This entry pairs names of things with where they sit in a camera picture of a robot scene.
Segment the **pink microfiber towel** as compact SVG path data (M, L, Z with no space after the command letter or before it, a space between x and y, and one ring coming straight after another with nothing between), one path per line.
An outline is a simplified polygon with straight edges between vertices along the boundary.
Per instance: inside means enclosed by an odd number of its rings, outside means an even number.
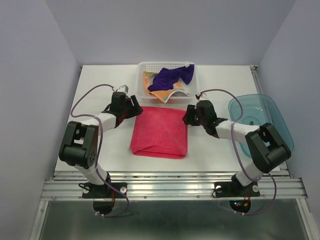
M135 119L130 150L134 155L182 159L188 154L185 110L143 106Z

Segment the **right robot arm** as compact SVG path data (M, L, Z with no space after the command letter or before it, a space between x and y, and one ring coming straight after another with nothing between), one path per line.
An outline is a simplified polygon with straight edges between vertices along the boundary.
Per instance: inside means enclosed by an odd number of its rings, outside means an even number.
M273 124L246 125L217 117L214 105L209 100L199 100L196 105L189 104L182 120L186 125L202 126L214 138L231 140L238 158L236 142L248 146L252 162L246 166L240 162L241 170L230 182L231 192L235 195L242 195L248 190L249 184L292 156L292 151Z

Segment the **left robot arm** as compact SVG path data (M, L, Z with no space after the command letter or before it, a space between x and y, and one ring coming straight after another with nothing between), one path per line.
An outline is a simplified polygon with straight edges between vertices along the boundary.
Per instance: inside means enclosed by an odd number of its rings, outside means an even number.
M117 128L124 120L142 114L135 95L128 96L125 91L116 91L111 103L98 115L81 114L88 120L68 122L58 157L62 162L79 170L94 185L100 197L111 193L110 175L98 163L103 133Z

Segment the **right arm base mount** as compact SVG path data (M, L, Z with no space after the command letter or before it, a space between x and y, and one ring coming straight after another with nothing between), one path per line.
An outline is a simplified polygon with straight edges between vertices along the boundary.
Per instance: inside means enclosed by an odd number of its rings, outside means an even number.
M251 198L259 197L261 194L256 182L242 186L240 183L232 181L219 181L214 184L211 195L215 199L234 198L234 200L229 200L231 209L236 213L245 215L251 209Z

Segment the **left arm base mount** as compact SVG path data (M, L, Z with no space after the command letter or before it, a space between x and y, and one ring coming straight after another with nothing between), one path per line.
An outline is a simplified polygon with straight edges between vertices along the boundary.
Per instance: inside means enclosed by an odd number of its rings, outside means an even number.
M93 210L103 216L109 216L113 211L116 199L125 197L104 185L94 185L89 182L79 183L82 189L82 198L93 200Z

